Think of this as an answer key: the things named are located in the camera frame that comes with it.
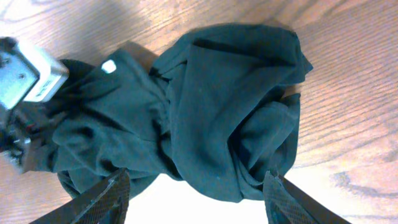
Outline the black polo shirt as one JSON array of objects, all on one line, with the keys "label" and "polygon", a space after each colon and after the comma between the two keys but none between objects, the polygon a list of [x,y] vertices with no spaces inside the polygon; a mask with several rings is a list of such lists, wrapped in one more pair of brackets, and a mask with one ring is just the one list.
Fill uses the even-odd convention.
[{"label": "black polo shirt", "polygon": [[181,36],[149,70],[122,49],[107,60],[114,70],[64,60],[50,116],[66,116],[34,160],[72,197],[125,168],[132,197],[167,174],[217,200],[262,200],[265,173],[293,166],[300,96],[285,92],[312,69],[295,32],[224,24]]}]

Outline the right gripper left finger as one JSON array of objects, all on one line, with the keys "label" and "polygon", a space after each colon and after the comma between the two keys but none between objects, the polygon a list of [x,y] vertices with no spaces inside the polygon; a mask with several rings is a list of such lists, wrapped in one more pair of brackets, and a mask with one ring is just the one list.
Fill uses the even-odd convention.
[{"label": "right gripper left finger", "polygon": [[129,191],[129,174],[122,168],[31,224],[124,224]]}]

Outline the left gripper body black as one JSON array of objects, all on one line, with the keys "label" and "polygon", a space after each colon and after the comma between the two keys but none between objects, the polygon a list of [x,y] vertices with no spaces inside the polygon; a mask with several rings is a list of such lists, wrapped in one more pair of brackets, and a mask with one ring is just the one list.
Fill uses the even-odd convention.
[{"label": "left gripper body black", "polygon": [[44,146],[67,113],[53,113],[43,103],[18,103],[12,109],[1,105],[1,153],[18,172],[39,170]]}]

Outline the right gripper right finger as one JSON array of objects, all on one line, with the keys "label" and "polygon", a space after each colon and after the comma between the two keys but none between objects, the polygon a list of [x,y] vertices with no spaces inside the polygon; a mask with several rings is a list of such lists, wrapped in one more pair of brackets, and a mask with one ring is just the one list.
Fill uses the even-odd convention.
[{"label": "right gripper right finger", "polygon": [[264,176],[263,194],[269,224],[351,224],[274,170]]}]

